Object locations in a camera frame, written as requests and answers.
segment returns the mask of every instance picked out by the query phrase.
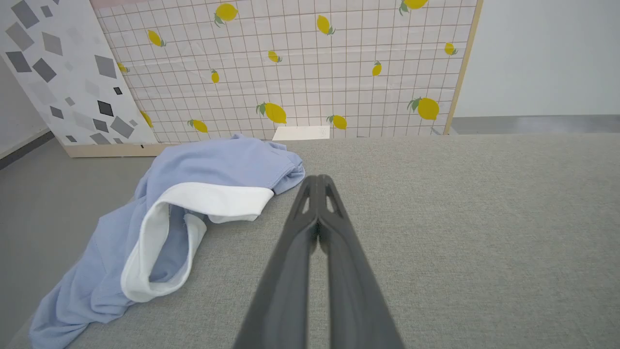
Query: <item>yellow lemon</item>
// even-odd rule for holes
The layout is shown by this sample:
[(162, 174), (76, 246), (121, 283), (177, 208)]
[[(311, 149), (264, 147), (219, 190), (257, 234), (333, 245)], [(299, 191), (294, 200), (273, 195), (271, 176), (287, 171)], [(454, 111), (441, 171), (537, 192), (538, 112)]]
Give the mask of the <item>yellow lemon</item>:
[(149, 40), (155, 44), (155, 46), (164, 47), (166, 46), (166, 41), (161, 40), (159, 35), (152, 30), (149, 30)]
[(327, 122), (334, 123), (334, 127), (340, 130), (347, 129), (347, 120), (340, 115), (332, 115), (327, 118)]
[(259, 112), (263, 115), (267, 113), (267, 117), (276, 124), (286, 123), (286, 113), (277, 104), (263, 102), (263, 104), (256, 106), (256, 113), (258, 114)]
[(411, 109), (412, 112), (417, 108), (420, 117), (426, 120), (437, 120), (437, 114), (439, 114), (439, 104), (430, 98), (413, 99), (407, 108)]
[(211, 80), (214, 84), (219, 83), (219, 74), (215, 69), (211, 69)]
[(374, 63), (373, 76), (377, 76), (379, 74), (381, 74), (381, 62), (380, 61), (376, 61)]
[(402, 11), (409, 12), (409, 9), (417, 10), (426, 5), (427, 1), (428, 0), (402, 0), (398, 12), (400, 12), (402, 16)]
[(333, 27), (329, 26), (329, 21), (327, 20), (327, 18), (321, 15), (319, 15), (319, 18), (317, 18), (316, 20), (316, 26), (325, 35), (332, 35), (336, 32)]
[(153, 127), (153, 122), (151, 121), (151, 118), (149, 117), (149, 114), (147, 114), (147, 113), (145, 113), (143, 111), (140, 111), (140, 114), (142, 114), (142, 117), (144, 117), (146, 123), (149, 124), (149, 127), (152, 128)]
[(230, 22), (235, 17), (237, 17), (237, 13), (239, 13), (239, 11), (236, 8), (234, 8), (233, 5), (230, 5), (230, 4), (219, 5), (218, 9), (215, 10), (215, 18), (213, 19), (215, 21), (215, 25), (219, 27), (218, 23), (224, 24), (222, 20), (225, 20), (226, 22)]
[(459, 50), (454, 48), (454, 45), (451, 42), (446, 42), (446, 48), (444, 48), (447, 54), (455, 55)]
[(278, 55), (273, 51), (269, 51), (269, 59), (271, 61), (274, 61), (275, 63), (279, 63), (282, 61), (282, 57), (278, 57)]
[(193, 127), (194, 129), (196, 129), (196, 131), (198, 132), (202, 132), (202, 133), (207, 133), (208, 130), (206, 129), (206, 125), (204, 122), (200, 121), (200, 120), (189, 120), (187, 122), (187, 124), (191, 127)]
[(129, 68), (126, 68), (123, 63), (117, 63), (118, 64), (118, 70), (122, 71), (123, 73), (129, 73)]

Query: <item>light blue garment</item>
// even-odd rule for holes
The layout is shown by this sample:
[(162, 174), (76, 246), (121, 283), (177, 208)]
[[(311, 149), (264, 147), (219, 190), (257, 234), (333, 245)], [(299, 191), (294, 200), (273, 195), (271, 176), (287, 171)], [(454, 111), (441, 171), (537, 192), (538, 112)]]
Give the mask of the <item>light blue garment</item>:
[[(89, 323), (110, 322), (134, 304), (124, 295), (120, 276), (144, 215), (166, 189), (199, 182), (263, 187), (280, 194), (301, 182), (305, 173), (299, 156), (284, 145), (240, 135), (165, 149), (138, 183), (135, 200), (99, 219), (83, 256), (43, 298), (30, 326), (32, 346), (62, 349)], [(170, 210), (169, 235), (151, 282), (167, 281), (187, 259), (185, 213), (178, 206)]]

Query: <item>wooden strip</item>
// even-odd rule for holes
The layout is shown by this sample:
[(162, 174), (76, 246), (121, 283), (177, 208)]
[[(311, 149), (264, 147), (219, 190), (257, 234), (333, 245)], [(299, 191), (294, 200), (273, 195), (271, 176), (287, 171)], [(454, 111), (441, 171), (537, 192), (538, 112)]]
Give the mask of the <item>wooden strip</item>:
[(63, 145), (72, 158), (113, 158), (124, 156), (158, 156), (176, 144), (103, 144)]
[(467, 63), (469, 63), (469, 55), (471, 54), (472, 47), (474, 46), (474, 37), (476, 36), (476, 29), (478, 29), (478, 20), (480, 19), (480, 12), (482, 10), (482, 3), (484, 0), (478, 0), (476, 3), (476, 10), (474, 12), (474, 20), (471, 23), (469, 29), (469, 37), (467, 38), (467, 47), (465, 48), (465, 55), (463, 56), (463, 64), (461, 65), (461, 71), (459, 72), (459, 79), (456, 82), (456, 89), (454, 90), (454, 97), (452, 97), (452, 105), (450, 106), (450, 112), (448, 114), (448, 120), (446, 121), (446, 128), (443, 130), (443, 134), (447, 135), (450, 131), (450, 125), (452, 124), (452, 117), (454, 116), (454, 110), (456, 109), (456, 103), (459, 101), (459, 93), (461, 93), (461, 85), (463, 84), (463, 78), (465, 77), (465, 71), (467, 70)]

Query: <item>white grid fabric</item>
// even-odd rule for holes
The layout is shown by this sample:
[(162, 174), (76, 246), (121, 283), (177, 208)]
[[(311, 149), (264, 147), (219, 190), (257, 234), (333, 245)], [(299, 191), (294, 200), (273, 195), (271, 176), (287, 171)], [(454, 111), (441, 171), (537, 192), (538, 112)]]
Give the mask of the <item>white grid fabric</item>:
[[(255, 112), (271, 102), (287, 126), (328, 125), (341, 115), (347, 129), (332, 136), (442, 134), (474, 17), (476, 0), (429, 0), (399, 14), (400, 0), (238, 0), (217, 27), (214, 0), (152, 0), (95, 10), (141, 110), (162, 143), (242, 133), (271, 139), (274, 124)], [(318, 31), (318, 15), (333, 35)], [(153, 45), (148, 30), (165, 40)], [(457, 54), (446, 54), (447, 42)], [(282, 61), (269, 60), (275, 51)], [(382, 72), (372, 75), (375, 61)], [(220, 77), (211, 81), (211, 70)], [(438, 102), (436, 120), (410, 113), (413, 98)], [(202, 120), (209, 132), (187, 121)]]

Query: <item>gray tablecloth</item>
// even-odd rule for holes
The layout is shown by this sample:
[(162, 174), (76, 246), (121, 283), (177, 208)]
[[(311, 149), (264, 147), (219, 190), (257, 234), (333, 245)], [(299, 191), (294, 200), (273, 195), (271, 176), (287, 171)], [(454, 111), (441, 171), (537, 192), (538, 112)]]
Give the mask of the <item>gray tablecloth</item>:
[[(620, 135), (286, 144), (334, 179), (408, 348), (620, 347)], [(211, 226), (183, 288), (71, 348), (229, 348), (296, 192)], [(329, 347), (328, 323), (315, 253), (311, 348)]]

